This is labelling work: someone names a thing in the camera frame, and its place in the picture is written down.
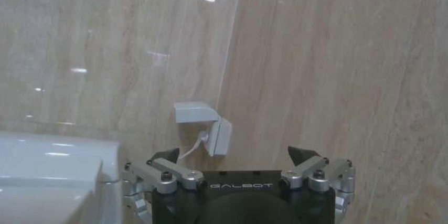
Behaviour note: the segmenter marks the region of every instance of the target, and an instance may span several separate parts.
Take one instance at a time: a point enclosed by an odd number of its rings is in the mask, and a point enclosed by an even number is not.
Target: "white toilet tank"
[[[123,223],[119,142],[0,132],[0,224]]]

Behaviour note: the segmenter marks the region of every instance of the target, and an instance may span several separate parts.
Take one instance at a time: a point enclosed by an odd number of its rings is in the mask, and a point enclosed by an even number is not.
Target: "marble wall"
[[[238,0],[0,0],[0,130],[182,145],[174,102],[218,104]]]
[[[233,143],[190,164],[285,169],[313,148],[358,166],[346,223],[447,223],[447,17],[448,0],[0,0],[0,130],[146,159],[193,145],[173,106],[202,100]]]
[[[214,168],[291,167],[287,146],[347,157],[345,223],[448,223],[448,0],[241,0]]]

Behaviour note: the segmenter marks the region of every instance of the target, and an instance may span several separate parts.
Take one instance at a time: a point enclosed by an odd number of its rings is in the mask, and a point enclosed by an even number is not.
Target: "white electrical socket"
[[[227,155],[233,135],[231,122],[205,102],[177,102],[175,110],[178,123],[214,122],[205,146],[211,157]]]

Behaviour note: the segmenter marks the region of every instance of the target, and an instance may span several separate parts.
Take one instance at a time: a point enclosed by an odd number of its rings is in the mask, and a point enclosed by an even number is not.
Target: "silver bracket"
[[[298,189],[302,187],[305,178],[326,166],[326,159],[319,156],[314,156],[293,170],[282,171],[282,179],[289,182],[290,189]]]
[[[334,188],[337,223],[343,220],[349,205],[355,200],[355,175],[357,170],[351,161],[337,159],[329,163],[329,160],[319,156],[310,158],[295,169],[282,171],[282,179],[289,182],[290,189],[301,188],[306,178],[314,191],[326,192],[330,187]]]
[[[198,190],[205,181],[205,174],[199,170],[190,170],[165,158],[154,160],[153,166],[159,170],[171,172],[179,179],[182,186],[189,190]]]
[[[178,190],[178,178],[167,170],[159,170],[147,163],[129,163],[123,171],[123,203],[133,209],[141,221],[153,224],[151,203],[143,194],[154,189],[162,194],[171,194]]]

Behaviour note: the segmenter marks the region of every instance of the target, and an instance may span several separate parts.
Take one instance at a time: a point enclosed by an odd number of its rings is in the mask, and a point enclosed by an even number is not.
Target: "printed logo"
[[[274,184],[213,184],[211,189],[229,190],[229,189],[274,189]]]

